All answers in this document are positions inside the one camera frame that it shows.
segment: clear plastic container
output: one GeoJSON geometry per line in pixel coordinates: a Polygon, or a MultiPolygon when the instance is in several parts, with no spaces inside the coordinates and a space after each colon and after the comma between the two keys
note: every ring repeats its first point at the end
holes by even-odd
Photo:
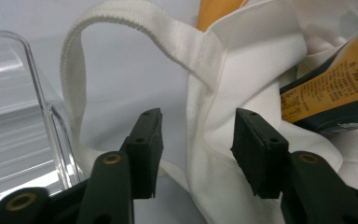
{"type": "Polygon", "coordinates": [[[0,200],[27,187],[55,194],[79,181],[65,125],[45,101],[28,43],[0,32],[0,200]]]}

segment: bag strap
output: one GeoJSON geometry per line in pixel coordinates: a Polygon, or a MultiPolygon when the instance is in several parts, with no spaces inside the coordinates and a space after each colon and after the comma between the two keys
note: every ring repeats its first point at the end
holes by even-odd
{"type": "Polygon", "coordinates": [[[74,156],[86,174],[99,151],[79,143],[86,94],[86,64],[81,32],[97,22],[130,26],[148,35],[158,48],[174,62],[190,71],[208,90],[214,90],[219,70],[221,45],[214,33],[202,33],[174,20],[162,8],[146,1],[107,1],[87,10],[74,24],[64,40],[61,56],[62,94],[72,132],[74,156]]]}

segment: transparent plastic bin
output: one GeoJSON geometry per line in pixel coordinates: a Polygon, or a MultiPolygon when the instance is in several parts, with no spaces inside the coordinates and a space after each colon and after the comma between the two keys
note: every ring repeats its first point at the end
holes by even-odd
{"type": "Polygon", "coordinates": [[[28,187],[53,195],[80,180],[63,120],[45,101],[28,43],[0,32],[0,200],[28,187]]]}

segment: white tote bag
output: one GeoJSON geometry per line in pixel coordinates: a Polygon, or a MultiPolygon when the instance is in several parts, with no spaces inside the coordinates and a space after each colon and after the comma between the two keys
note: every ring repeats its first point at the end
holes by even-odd
{"type": "Polygon", "coordinates": [[[108,1],[83,14],[62,49],[62,91],[71,143],[85,173],[90,173],[101,152],[85,147],[79,139],[87,102],[81,32],[97,22],[139,30],[189,71],[186,179],[178,178],[180,172],[173,173],[175,168],[167,162],[161,164],[188,188],[209,223],[283,223],[280,202],[253,195],[229,150],[237,107],[263,116],[289,141],[290,151],[319,154],[339,169],[342,157],[329,141],[281,120],[278,77],[306,55],[289,0],[244,7],[215,22],[205,33],[146,1],[108,1]]]}

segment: bag handle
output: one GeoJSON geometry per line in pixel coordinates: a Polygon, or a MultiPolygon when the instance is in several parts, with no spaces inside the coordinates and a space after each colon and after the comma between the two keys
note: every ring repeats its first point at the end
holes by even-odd
{"type": "Polygon", "coordinates": [[[81,32],[97,22],[130,26],[148,35],[174,62],[190,71],[208,90],[214,90],[221,61],[221,44],[214,33],[202,33],[174,20],[162,8],[146,1],[107,1],[88,9],[64,40],[61,56],[62,94],[72,132],[74,156],[86,174],[101,154],[79,143],[86,94],[86,64],[81,32]]]}

